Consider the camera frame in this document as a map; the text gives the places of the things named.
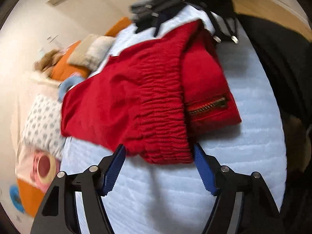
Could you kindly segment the pink plush toy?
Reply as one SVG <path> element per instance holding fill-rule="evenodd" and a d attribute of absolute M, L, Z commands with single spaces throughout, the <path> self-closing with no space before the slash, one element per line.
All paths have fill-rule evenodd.
<path fill-rule="evenodd" d="M 22 145 L 17 152 L 16 176 L 44 193 L 59 171 L 60 161 L 46 151 Z"/>

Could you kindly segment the red pants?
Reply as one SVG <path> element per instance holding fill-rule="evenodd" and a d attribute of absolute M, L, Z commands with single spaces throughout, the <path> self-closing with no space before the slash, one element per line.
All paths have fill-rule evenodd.
<path fill-rule="evenodd" d="M 202 20 L 110 57 L 63 99 L 61 133 L 152 164 L 191 163 L 188 126 L 241 122 Z"/>

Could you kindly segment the white blue-dotted pillow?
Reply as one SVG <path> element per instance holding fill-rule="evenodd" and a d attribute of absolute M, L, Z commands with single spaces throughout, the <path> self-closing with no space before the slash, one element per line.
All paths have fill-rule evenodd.
<path fill-rule="evenodd" d="M 37 95 L 26 119 L 22 142 L 47 151 L 61 160 L 65 138 L 61 135 L 61 103 L 44 95 Z"/>

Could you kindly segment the brown teddy bear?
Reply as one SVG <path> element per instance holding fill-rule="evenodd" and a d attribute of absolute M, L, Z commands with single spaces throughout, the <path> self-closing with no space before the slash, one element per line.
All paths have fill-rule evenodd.
<path fill-rule="evenodd" d="M 60 61 L 63 56 L 63 51 L 60 51 L 58 49 L 52 49 L 51 51 L 45 53 L 39 61 L 36 61 L 34 63 L 34 70 L 45 74 L 47 77 L 50 77 L 55 65 Z"/>

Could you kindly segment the beige plaid patchwork pillow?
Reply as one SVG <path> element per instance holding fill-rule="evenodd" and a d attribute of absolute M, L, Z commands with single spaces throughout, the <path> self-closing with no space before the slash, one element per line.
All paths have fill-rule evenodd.
<path fill-rule="evenodd" d="M 111 36 L 90 34 L 78 44 L 67 62 L 70 65 L 83 66 L 93 72 L 98 69 L 115 39 Z"/>

